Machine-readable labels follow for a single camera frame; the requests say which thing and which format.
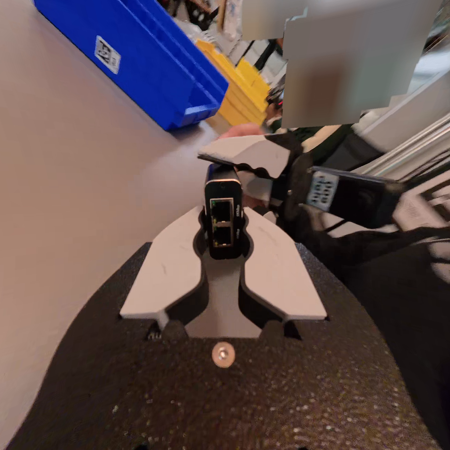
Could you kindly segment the person's black printed sweatshirt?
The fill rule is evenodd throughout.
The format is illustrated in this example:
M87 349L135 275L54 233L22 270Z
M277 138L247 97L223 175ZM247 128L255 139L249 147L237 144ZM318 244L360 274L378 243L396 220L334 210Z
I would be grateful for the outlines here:
M433 437L449 449L449 227L359 231L333 238L314 230L306 208L278 224L356 297L385 338Z

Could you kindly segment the yellow plastic bin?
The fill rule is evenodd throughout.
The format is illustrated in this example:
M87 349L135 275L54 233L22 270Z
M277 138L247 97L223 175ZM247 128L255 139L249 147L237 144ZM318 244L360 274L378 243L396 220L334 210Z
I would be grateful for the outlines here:
M266 119L270 87L259 71L245 59L235 66L212 43L198 39L195 44L229 83L218 114L231 126L262 125Z

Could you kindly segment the grey desk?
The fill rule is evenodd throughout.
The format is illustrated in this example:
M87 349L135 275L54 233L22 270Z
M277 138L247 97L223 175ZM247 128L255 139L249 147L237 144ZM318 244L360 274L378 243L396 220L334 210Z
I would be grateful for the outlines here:
M1 448L97 288L199 197L205 163L31 1L1 1Z

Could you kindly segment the person's right hand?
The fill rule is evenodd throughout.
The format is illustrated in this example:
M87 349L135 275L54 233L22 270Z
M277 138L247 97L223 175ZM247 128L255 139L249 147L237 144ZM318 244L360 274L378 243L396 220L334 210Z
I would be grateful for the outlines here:
M225 139L241 136L265 135L265 134L267 134L266 130L261 128L256 123L244 123L232 126L231 128L228 129L228 131L224 132L217 139Z

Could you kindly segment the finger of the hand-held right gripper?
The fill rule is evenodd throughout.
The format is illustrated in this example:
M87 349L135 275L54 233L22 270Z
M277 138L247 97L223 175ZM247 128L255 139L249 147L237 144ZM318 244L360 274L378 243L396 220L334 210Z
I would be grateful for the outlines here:
M262 202L270 202L274 180L253 172L243 172L243 195Z
M278 178L288 165L291 152L265 135L217 139L199 150L198 159L232 166L259 178Z

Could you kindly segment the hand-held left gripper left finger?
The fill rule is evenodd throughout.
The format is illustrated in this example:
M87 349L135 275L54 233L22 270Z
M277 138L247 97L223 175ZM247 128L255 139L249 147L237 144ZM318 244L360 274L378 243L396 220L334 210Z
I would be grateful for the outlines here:
M196 206L153 240L120 310L123 319L170 320L169 311L200 285L201 258L194 239L202 232Z

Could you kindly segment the person's right forearm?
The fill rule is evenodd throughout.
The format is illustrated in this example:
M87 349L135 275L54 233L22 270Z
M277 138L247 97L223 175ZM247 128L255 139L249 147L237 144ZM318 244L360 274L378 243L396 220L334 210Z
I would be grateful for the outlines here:
M360 137L352 124L279 129L267 135L267 138L290 151L284 173L291 169L298 158L307 167L322 166L350 172L383 155Z

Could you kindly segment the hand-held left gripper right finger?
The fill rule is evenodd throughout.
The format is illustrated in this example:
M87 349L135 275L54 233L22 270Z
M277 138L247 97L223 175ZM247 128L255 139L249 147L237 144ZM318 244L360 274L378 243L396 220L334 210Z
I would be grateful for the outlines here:
M295 242L249 207L244 217L250 243L240 278L244 293L281 322L324 320L327 312Z

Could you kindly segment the blue plastic bin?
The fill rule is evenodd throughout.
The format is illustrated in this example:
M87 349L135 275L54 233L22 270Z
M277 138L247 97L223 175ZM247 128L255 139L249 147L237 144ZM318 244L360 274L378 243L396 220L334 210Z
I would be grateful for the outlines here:
M165 131L218 112L228 81L157 1L34 5Z

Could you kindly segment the black network splitter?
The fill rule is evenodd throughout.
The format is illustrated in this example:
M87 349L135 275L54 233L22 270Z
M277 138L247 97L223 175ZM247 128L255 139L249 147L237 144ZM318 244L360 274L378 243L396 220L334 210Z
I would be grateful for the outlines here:
M204 185L205 232L215 260L238 258L243 226L243 188L233 166L210 164Z

